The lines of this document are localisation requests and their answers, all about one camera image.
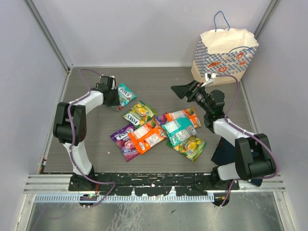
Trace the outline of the teal Fox's candy bag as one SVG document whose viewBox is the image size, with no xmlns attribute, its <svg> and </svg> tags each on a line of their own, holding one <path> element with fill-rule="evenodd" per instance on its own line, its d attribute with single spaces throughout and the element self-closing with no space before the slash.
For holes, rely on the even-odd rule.
<svg viewBox="0 0 308 231">
<path fill-rule="evenodd" d="M 167 133 L 173 147 L 179 145 L 188 138 L 197 135 L 193 123 L 187 116 L 178 117 L 170 122 L 167 122 L 162 125 L 162 128 Z"/>
<path fill-rule="evenodd" d="M 123 107 L 128 105 L 137 95 L 131 91 L 124 83 L 118 86 L 118 95 L 120 104 L 117 106 L 112 106 L 111 108 L 120 111 Z"/>
</svg>

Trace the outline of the small purple snack packet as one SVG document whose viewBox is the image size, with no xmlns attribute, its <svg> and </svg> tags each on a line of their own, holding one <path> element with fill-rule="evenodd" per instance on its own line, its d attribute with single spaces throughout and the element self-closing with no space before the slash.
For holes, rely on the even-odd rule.
<svg viewBox="0 0 308 231">
<path fill-rule="evenodd" d="M 168 122 L 167 113 L 161 114 L 154 119 L 155 123 L 162 126 Z"/>
</svg>

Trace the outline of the purple Fox's berries candy bag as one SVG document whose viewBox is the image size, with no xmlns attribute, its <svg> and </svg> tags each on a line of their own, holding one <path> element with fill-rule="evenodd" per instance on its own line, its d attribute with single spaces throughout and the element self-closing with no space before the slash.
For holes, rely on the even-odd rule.
<svg viewBox="0 0 308 231">
<path fill-rule="evenodd" d="M 129 134 L 134 130 L 135 127 L 132 124 L 129 124 L 110 136 L 110 138 L 121 149 L 121 152 L 127 162 L 139 155 L 139 152 L 129 137 Z"/>
</svg>

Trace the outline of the orange snack packet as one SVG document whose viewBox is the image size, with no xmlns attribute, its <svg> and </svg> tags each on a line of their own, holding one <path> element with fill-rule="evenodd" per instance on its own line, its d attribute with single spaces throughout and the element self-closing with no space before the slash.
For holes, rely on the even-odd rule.
<svg viewBox="0 0 308 231">
<path fill-rule="evenodd" d="M 128 134 L 139 154 L 144 154 L 159 142 L 167 138 L 166 132 L 156 119 L 151 119 L 144 125 Z"/>
</svg>

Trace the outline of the yellow green Fox's candy bag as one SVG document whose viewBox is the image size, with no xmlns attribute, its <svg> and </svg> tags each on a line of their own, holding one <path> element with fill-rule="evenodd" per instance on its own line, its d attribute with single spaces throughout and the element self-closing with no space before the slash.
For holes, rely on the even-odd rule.
<svg viewBox="0 0 308 231">
<path fill-rule="evenodd" d="M 171 142 L 167 142 L 167 146 L 173 148 L 175 151 L 188 158 L 190 161 L 195 161 L 197 157 L 203 152 L 206 147 L 206 142 L 197 138 L 190 137 L 187 140 L 181 142 L 177 146 L 172 146 Z"/>
</svg>

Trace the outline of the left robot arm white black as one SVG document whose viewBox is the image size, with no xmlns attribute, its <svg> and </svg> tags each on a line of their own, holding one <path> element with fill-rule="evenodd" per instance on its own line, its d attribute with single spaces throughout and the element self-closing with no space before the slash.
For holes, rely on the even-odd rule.
<svg viewBox="0 0 308 231">
<path fill-rule="evenodd" d="M 53 135 L 65 147 L 73 165 L 73 179 L 86 191 L 96 184 L 105 185 L 95 178 L 93 164 L 85 147 L 87 114 L 98 106 L 118 106 L 119 94 L 114 76 L 100 76 L 100 82 L 88 92 L 69 103 L 60 102 L 56 108 Z"/>
</svg>

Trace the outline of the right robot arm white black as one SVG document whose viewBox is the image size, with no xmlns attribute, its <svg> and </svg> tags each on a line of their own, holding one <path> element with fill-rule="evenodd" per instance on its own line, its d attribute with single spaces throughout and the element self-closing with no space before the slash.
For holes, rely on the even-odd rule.
<svg viewBox="0 0 308 231">
<path fill-rule="evenodd" d="M 205 84 L 195 80 L 187 85 L 172 86 L 171 90 L 178 98 L 197 103 L 205 111 L 205 127 L 234 147 L 234 162 L 215 167 L 211 172 L 211 184 L 215 189 L 223 189 L 229 180 L 270 179 L 277 175 L 278 167 L 268 137 L 232 123 L 224 112 L 222 91 L 207 93 Z"/>
</svg>

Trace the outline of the orange candy bag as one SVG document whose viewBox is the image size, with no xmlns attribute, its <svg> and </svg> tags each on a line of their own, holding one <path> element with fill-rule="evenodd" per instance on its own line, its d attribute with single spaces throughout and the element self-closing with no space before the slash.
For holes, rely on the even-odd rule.
<svg viewBox="0 0 308 231">
<path fill-rule="evenodd" d="M 168 121 L 172 121 L 176 118 L 179 118 L 181 116 L 187 116 L 190 122 L 194 125 L 195 128 L 201 127 L 201 122 L 197 116 L 197 113 L 193 107 L 188 108 L 188 109 L 183 109 L 180 111 L 176 111 L 173 113 L 166 113 L 166 117 Z"/>
</svg>

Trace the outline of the dark blue cloth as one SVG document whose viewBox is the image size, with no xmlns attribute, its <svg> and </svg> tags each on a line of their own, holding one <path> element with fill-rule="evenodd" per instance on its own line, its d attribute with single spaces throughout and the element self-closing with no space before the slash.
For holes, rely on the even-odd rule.
<svg viewBox="0 0 308 231">
<path fill-rule="evenodd" d="M 228 180 L 240 180 L 235 167 L 235 148 L 226 139 L 220 139 L 211 161 L 217 165 L 211 172 L 213 186 L 223 185 Z"/>
</svg>

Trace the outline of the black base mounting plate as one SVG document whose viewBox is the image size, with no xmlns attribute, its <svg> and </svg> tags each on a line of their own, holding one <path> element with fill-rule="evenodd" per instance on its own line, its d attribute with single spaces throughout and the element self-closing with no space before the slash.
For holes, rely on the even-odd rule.
<svg viewBox="0 0 308 231">
<path fill-rule="evenodd" d="M 114 182 L 111 195 L 137 196 L 168 195 L 172 189 L 176 196 L 207 195 L 210 191 L 226 191 L 231 181 L 213 183 L 208 173 L 96 173 L 94 179 Z"/>
</svg>

